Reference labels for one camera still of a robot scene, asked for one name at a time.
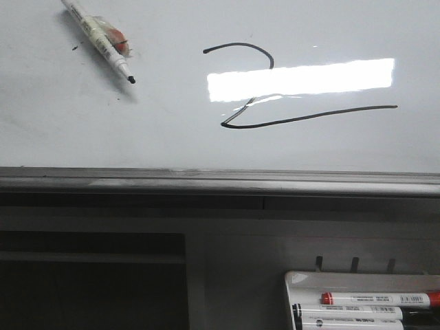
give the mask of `red marker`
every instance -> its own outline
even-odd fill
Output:
[[[321,295],[325,305],[382,305],[429,308],[440,307],[440,292],[379,293],[379,292],[326,292]]]

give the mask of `marker holder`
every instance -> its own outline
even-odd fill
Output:
[[[358,263],[358,259],[353,259],[350,273],[323,272],[322,257],[318,256],[316,272],[286,273],[285,301],[289,328],[296,330],[292,305],[320,305],[324,292],[429,292],[440,289],[440,276],[437,275],[359,274]],[[388,272],[394,264],[390,261]]]

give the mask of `marker pen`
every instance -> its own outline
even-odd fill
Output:
[[[296,330],[440,330],[440,325],[405,325],[400,320],[374,318],[300,318]]]
[[[326,305],[392,305],[400,307],[440,307],[440,292],[378,293],[378,292],[326,292],[321,295]]]
[[[401,309],[395,306],[339,306],[303,305],[292,306],[296,318],[377,318],[382,320],[407,320],[417,316],[431,316],[430,309]]]
[[[135,79],[130,72],[127,60],[111,44],[104,30],[99,23],[75,0],[61,0],[73,16],[75,21],[80,25],[84,33],[96,49],[104,56],[112,68],[120,72],[130,83],[134,84]]]

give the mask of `white marker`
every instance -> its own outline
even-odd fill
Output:
[[[112,68],[120,72],[130,83],[134,84],[135,79],[130,72],[125,57],[119,54],[115,47],[110,43],[104,30],[98,22],[75,0],[61,0],[73,16],[75,21],[80,25],[84,33],[89,37],[93,46],[104,56]]]
[[[374,318],[302,318],[295,321],[295,328],[296,330],[406,330],[399,320]]]
[[[321,296],[321,303],[326,305],[392,305],[416,308],[440,307],[440,292],[326,292]]]
[[[377,318],[382,320],[407,320],[424,315],[431,316],[430,309],[401,309],[395,306],[339,306],[303,305],[292,306],[295,318]]]

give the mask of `black marker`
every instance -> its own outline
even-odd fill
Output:
[[[440,330],[440,325],[406,325],[374,318],[299,318],[296,330]]]
[[[409,309],[396,306],[339,306],[303,305],[292,306],[295,318],[377,318],[382,320],[408,320],[417,316],[432,316],[430,309]]]

